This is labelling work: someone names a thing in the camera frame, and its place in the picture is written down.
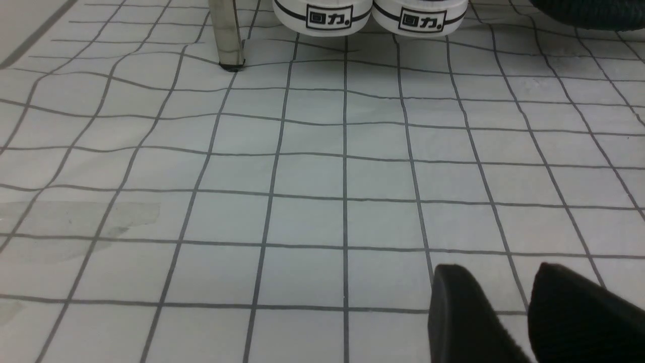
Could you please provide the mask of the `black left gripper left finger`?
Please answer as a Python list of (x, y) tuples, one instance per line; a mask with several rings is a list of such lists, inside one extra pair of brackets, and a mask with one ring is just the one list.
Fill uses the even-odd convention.
[(435, 267), (428, 315), (432, 362), (530, 362), (463, 266)]

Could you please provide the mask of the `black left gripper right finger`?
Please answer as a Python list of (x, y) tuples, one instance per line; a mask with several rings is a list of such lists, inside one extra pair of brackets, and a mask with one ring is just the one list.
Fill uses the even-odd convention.
[(643, 362), (643, 309), (560, 264), (535, 274), (528, 333), (539, 362)]

